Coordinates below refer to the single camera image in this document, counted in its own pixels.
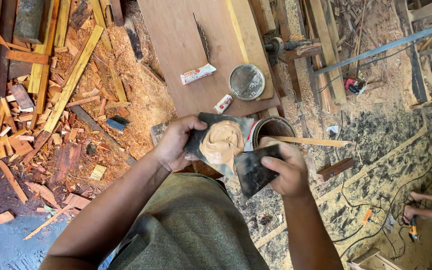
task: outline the hand saw blade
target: hand saw blade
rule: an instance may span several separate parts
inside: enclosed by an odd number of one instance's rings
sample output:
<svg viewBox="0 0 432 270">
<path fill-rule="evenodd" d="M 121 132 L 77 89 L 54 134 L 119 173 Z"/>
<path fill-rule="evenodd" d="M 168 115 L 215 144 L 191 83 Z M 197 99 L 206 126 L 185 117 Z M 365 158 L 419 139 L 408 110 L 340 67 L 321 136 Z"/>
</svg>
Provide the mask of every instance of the hand saw blade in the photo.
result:
<svg viewBox="0 0 432 270">
<path fill-rule="evenodd" d="M 201 42 L 202 42 L 202 47 L 204 49 L 204 53 L 206 54 L 206 58 L 208 60 L 209 63 L 209 46 L 206 40 L 206 36 L 205 36 L 205 32 L 203 31 L 203 28 L 201 27 L 201 25 L 199 24 L 199 22 L 196 20 L 196 16 L 193 13 L 194 16 L 194 20 L 196 22 L 196 27 L 198 28 L 198 32 L 199 32 L 199 37 L 201 38 Z"/>
</svg>

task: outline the gray shirt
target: gray shirt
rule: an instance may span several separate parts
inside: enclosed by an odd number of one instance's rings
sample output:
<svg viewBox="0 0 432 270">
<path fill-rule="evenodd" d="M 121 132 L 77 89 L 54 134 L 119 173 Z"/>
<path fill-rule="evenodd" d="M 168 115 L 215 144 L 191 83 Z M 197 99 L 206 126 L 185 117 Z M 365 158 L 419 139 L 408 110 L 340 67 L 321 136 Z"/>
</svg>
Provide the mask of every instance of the gray shirt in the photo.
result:
<svg viewBox="0 0 432 270">
<path fill-rule="evenodd" d="M 269 268 L 223 183 L 173 173 L 142 209 L 108 269 Z"/>
</svg>

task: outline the metal rod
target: metal rod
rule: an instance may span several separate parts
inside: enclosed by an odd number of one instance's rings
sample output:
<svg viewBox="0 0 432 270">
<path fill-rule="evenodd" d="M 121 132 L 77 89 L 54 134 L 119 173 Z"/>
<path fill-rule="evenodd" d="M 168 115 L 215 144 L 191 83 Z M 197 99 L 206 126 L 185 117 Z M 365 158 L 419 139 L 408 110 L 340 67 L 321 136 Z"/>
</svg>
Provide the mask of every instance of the metal rod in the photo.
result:
<svg viewBox="0 0 432 270">
<path fill-rule="evenodd" d="M 354 61 L 361 60 L 363 58 L 375 55 L 377 53 L 387 51 L 387 50 L 394 48 L 396 46 L 411 42 L 413 40 L 418 40 L 418 39 L 421 39 L 421 38 L 424 38 L 424 37 L 427 37 L 430 35 L 432 35 L 432 26 L 430 28 L 426 28 L 424 30 L 421 30 L 421 31 L 416 32 L 414 34 L 410 34 L 410 35 L 405 36 L 403 38 L 400 38 L 398 40 L 394 40 L 393 42 L 390 42 L 388 44 L 385 44 L 385 45 L 382 45 L 380 47 L 371 49 L 367 52 L 361 53 L 355 57 L 351 57 L 351 58 L 348 58 L 344 61 L 337 62 L 336 64 L 331 65 L 329 67 L 321 68 L 320 70 L 314 71 L 314 75 L 317 76 L 317 75 L 323 74 L 325 72 L 328 72 L 328 71 L 333 70 L 335 68 L 342 67 L 342 66 L 347 65 L 349 63 L 352 63 Z"/>
</svg>

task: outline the bare foot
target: bare foot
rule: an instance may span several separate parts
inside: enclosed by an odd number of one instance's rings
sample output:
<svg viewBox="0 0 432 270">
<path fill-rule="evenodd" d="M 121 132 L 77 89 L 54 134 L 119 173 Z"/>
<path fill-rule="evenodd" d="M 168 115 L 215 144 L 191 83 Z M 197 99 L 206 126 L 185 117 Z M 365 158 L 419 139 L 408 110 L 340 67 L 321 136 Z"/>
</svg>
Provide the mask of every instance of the bare foot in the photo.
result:
<svg viewBox="0 0 432 270">
<path fill-rule="evenodd" d="M 403 211 L 403 220 L 405 223 L 410 223 L 411 219 L 414 217 L 414 212 L 416 211 L 416 208 L 413 208 L 409 205 L 404 206 Z"/>
<path fill-rule="evenodd" d="M 415 202 L 421 202 L 421 194 L 417 193 L 416 191 L 411 191 L 409 193 L 411 197 L 414 199 Z"/>
</svg>

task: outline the hand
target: hand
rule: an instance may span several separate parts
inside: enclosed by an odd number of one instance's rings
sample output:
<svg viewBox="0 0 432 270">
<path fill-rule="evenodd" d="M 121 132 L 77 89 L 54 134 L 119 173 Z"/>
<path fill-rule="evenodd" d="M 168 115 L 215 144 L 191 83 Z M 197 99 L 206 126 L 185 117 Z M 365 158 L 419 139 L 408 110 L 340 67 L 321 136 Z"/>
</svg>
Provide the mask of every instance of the hand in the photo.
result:
<svg viewBox="0 0 432 270">
<path fill-rule="evenodd" d="M 273 189 L 287 197 L 295 197 L 309 192 L 308 169 L 303 155 L 296 145 L 287 144 L 271 137 L 263 137 L 258 148 L 279 144 L 279 150 L 283 160 L 264 156 L 261 163 L 264 167 L 279 173 L 279 176 L 271 181 Z"/>
<path fill-rule="evenodd" d="M 199 120 L 196 115 L 188 115 L 172 122 L 161 141 L 154 148 L 154 154 L 161 165 L 169 172 L 180 170 L 197 160 L 184 150 L 192 129 L 205 130 L 208 124 Z"/>
</svg>

